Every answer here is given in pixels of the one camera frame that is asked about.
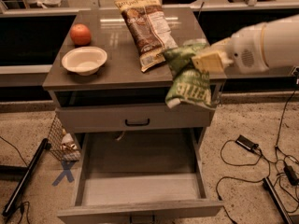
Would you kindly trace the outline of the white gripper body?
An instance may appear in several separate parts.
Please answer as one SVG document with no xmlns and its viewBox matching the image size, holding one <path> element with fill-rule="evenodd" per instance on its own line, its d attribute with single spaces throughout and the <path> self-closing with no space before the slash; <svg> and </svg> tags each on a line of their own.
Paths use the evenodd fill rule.
<svg viewBox="0 0 299 224">
<path fill-rule="evenodd" d="M 226 47 L 228 57 L 241 74 L 259 74 L 269 70 L 263 55 L 266 23 L 245 27 L 232 34 Z"/>
</svg>

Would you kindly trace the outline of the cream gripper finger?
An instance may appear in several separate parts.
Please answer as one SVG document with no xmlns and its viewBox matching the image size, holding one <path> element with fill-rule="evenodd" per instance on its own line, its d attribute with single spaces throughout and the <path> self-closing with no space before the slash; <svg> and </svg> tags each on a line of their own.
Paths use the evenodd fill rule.
<svg viewBox="0 0 299 224">
<path fill-rule="evenodd" d="M 224 51 L 212 50 L 192 57 L 192 63 L 200 71 L 223 73 L 224 69 L 233 63 L 233 60 Z"/>
<path fill-rule="evenodd" d="M 229 51 L 231 49 L 231 38 L 226 37 L 216 43 L 211 44 L 209 48 L 212 50 Z"/>
</svg>

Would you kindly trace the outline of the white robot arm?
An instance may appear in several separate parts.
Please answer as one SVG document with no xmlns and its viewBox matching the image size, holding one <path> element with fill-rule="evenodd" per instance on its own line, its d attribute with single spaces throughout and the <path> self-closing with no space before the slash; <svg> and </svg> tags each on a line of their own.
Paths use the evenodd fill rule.
<svg viewBox="0 0 299 224">
<path fill-rule="evenodd" d="M 244 27 L 192 57 L 201 71 L 261 74 L 299 63 L 299 15 Z"/>
</svg>

